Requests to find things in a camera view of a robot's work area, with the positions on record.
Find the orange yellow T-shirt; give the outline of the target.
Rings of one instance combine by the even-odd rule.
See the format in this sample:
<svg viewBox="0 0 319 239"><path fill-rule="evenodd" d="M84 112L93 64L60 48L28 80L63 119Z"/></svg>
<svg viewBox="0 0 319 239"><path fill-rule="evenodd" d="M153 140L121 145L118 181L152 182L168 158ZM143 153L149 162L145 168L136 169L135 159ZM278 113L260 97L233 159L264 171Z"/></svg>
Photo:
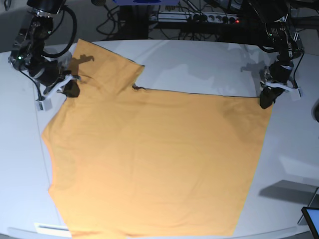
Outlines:
<svg viewBox="0 0 319 239"><path fill-rule="evenodd" d="M257 98L134 88L144 67L77 42L68 98L42 139L74 239L231 236L272 109Z"/></svg>

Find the grey tablet stand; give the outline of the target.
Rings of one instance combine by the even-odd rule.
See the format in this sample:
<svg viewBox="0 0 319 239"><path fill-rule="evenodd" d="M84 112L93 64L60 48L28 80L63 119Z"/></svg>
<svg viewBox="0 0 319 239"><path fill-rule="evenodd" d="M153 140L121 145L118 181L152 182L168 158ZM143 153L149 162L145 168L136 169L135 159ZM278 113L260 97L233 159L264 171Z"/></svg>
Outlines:
<svg viewBox="0 0 319 239"><path fill-rule="evenodd" d="M302 216L298 220L299 226L308 225L308 220L310 219L310 216L307 210L312 210L312 209L314 210L319 209L319 188L318 187L315 189L315 192L313 193L308 205L301 209Z"/></svg>

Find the white power strip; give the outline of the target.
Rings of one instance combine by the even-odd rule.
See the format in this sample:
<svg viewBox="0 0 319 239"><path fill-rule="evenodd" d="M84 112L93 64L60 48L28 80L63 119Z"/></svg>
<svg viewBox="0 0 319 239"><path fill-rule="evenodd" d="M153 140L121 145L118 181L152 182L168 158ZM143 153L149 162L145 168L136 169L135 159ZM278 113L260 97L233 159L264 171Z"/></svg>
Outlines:
<svg viewBox="0 0 319 239"><path fill-rule="evenodd" d="M177 11L160 11L152 13L149 17L152 22L204 22L216 24L240 24L242 20L234 14L219 12L177 12Z"/></svg>

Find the tablet screen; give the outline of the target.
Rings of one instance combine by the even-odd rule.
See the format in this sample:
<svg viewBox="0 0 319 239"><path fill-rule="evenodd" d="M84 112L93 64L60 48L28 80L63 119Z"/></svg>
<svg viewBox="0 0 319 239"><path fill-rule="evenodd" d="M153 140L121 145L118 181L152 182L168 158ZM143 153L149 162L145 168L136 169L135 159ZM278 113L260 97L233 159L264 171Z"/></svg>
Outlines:
<svg viewBox="0 0 319 239"><path fill-rule="evenodd" d="M314 239L319 239L319 210L307 210L310 219L308 220L308 227L314 237Z"/></svg>

